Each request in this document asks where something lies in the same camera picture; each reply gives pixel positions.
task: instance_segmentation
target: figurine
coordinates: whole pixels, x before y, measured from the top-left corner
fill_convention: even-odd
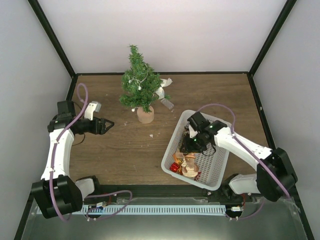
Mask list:
[[[189,153],[184,156],[182,167],[182,175],[187,178],[195,178],[199,173],[199,167],[195,163],[196,156],[194,153]]]

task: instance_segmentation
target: red gift box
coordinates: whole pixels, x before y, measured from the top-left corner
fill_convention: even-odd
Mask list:
[[[177,163],[172,163],[172,165],[170,166],[170,170],[174,173],[176,173],[178,171],[178,169],[180,168],[180,166]]]

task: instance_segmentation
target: metal sheet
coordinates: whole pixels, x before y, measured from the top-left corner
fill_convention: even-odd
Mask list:
[[[249,215],[258,204],[247,203]],[[59,218],[44,219],[30,213],[24,240],[303,240],[307,239],[294,205],[267,202],[256,216],[229,221],[224,216],[199,215],[118,215],[102,221],[90,221],[82,215],[69,223]]]

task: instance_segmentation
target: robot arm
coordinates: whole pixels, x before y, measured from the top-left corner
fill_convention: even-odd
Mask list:
[[[47,219],[57,216],[49,191],[54,145],[57,143],[59,134],[76,116],[74,103],[72,101],[58,102],[57,107],[58,114],[48,125],[50,148],[46,167],[41,176],[41,181],[33,183],[31,188],[34,199],[43,216]],[[100,108],[101,104],[98,102],[93,101],[89,103],[84,112],[84,117],[77,120],[63,133],[55,149],[53,167],[54,197],[63,215],[81,210],[84,198],[93,193],[99,184],[95,176],[85,177],[74,183],[70,179],[69,164],[75,134],[92,133],[95,135],[103,135],[114,126],[114,122],[112,121],[93,116],[94,112],[98,112]]]
[[[207,150],[207,145],[211,144],[213,148],[218,146],[232,152],[257,172],[249,175],[238,174],[231,178],[228,186],[235,194],[262,194],[273,202],[284,194],[261,164],[233,138],[231,129],[225,123],[218,120],[210,123],[200,112],[194,113],[188,123],[188,134],[182,141],[180,152],[202,153]],[[298,178],[288,154],[283,149],[272,150],[234,134],[271,170],[287,190],[295,185]]]

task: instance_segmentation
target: tree pot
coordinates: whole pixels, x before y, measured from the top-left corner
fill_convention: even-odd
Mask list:
[[[144,112],[142,107],[139,107],[136,111],[136,114],[138,116],[138,120],[143,124],[149,124],[151,123],[155,118],[155,110],[152,106],[149,108],[151,112]]]

